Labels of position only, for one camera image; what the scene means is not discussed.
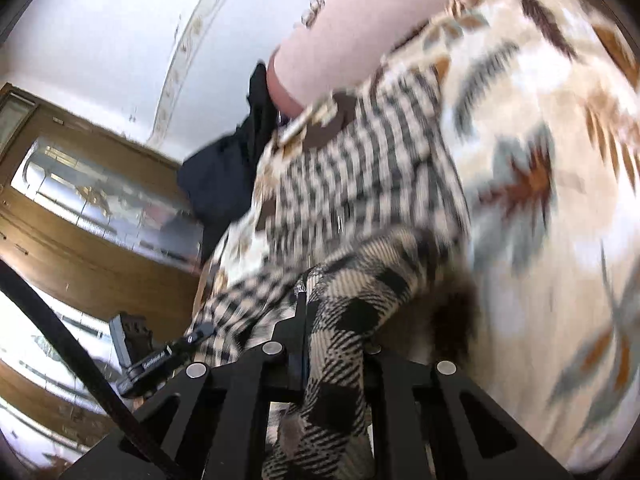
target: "glass pane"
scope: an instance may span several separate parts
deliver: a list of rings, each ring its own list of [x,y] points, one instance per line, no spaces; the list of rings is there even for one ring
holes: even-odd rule
[[[72,224],[149,259],[198,266],[202,227],[164,197],[39,138],[11,185]]]
[[[95,365],[116,391],[116,381],[121,377],[122,370],[109,334],[109,325],[52,298],[37,288],[34,290],[87,350]],[[72,406],[104,414],[84,384],[68,369],[42,333],[1,292],[0,311],[2,311],[2,323],[0,323],[0,360],[2,362],[34,384],[65,399]],[[123,399],[123,402],[132,409],[132,400]],[[62,465],[64,469],[89,449],[77,442],[72,434],[60,435],[45,428],[2,398],[0,398],[0,431],[18,458],[33,469],[53,465]]]
[[[15,129],[33,108],[33,104],[10,94],[0,110],[0,151]]]
[[[122,371],[109,333],[109,325],[62,303],[33,287],[53,309],[69,332],[87,350],[105,379],[115,388]],[[38,386],[92,412],[103,413],[36,326],[0,292],[0,360]]]

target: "wall decoration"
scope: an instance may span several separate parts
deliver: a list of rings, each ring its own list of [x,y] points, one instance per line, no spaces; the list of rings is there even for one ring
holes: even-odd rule
[[[175,104],[202,39],[225,0],[200,0],[187,24],[174,53],[162,86],[156,110],[154,129],[146,145],[158,149],[164,141]]]

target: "black garment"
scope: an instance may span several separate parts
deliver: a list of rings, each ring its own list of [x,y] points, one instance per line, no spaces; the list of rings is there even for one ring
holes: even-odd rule
[[[249,80],[250,111],[236,132],[202,148],[178,170],[178,186],[204,225],[202,261],[226,228],[251,207],[258,160],[276,128],[277,111],[267,89],[267,69],[258,63]]]

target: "black and white checkered fabric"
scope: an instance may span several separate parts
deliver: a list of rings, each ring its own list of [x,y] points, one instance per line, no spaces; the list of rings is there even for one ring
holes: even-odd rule
[[[465,237],[468,212],[440,135],[440,89],[434,70],[406,68],[387,78],[388,82],[376,84],[375,89],[371,81],[358,89],[355,119],[335,139],[324,148],[304,151],[291,162],[276,190],[275,216],[266,221],[268,262],[260,273],[211,298],[194,318],[191,329],[206,321],[216,327],[196,359],[212,366],[227,364],[244,349],[269,340],[275,324],[294,315],[295,285],[302,272],[324,262],[334,251],[349,251],[352,242],[381,228],[425,228],[443,240],[444,246],[452,247]],[[329,105],[326,116],[315,115],[314,120],[330,121],[332,111],[335,107]],[[305,127],[299,135],[304,135]],[[313,281],[314,277],[318,272],[311,272],[308,279]],[[387,305],[384,310],[391,313],[395,308]],[[350,313],[360,316],[356,308]],[[357,336],[354,344],[362,337]],[[349,370],[356,372],[351,381],[359,380],[359,368],[350,366]],[[362,472],[345,471],[348,461],[364,466],[370,459],[362,432],[364,408],[359,400],[357,405],[357,417],[348,435],[326,434],[335,460],[318,470],[311,467],[318,478],[365,477]],[[288,416],[278,431],[285,410],[285,405],[272,404],[271,443],[278,433],[283,436],[289,433],[287,428],[292,429]],[[318,438],[309,436],[302,445],[313,452]],[[296,468],[309,469],[310,462],[285,460],[282,453],[289,457],[286,448],[276,447],[265,469],[270,478],[298,478]],[[333,477],[336,470],[342,472]]]
[[[246,348],[268,341],[275,324],[295,313],[294,286],[300,273],[288,267],[265,266],[207,301],[189,330],[211,322],[215,332],[200,346],[195,359],[221,366],[236,361]]]
[[[340,250],[307,280],[317,309],[301,406],[280,423],[267,480],[363,479],[373,473],[367,437],[363,346],[398,309],[436,283],[449,247],[428,230],[393,228]]]
[[[361,87],[355,120],[281,177],[276,214],[266,222],[271,261],[310,266],[345,240],[389,225],[428,227],[450,239],[465,231],[434,71],[407,68],[391,79],[374,92],[370,82]]]

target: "black metal frame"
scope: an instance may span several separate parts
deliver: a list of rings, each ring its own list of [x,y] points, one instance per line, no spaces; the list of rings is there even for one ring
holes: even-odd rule
[[[280,351],[258,346],[219,368],[185,368],[134,414],[187,478],[260,478],[270,402],[300,402],[314,312],[299,295],[296,316],[276,325]],[[560,480],[572,476],[491,398],[451,364],[427,367],[380,348],[366,355],[376,478]],[[166,476],[114,430],[62,480],[160,480]]]

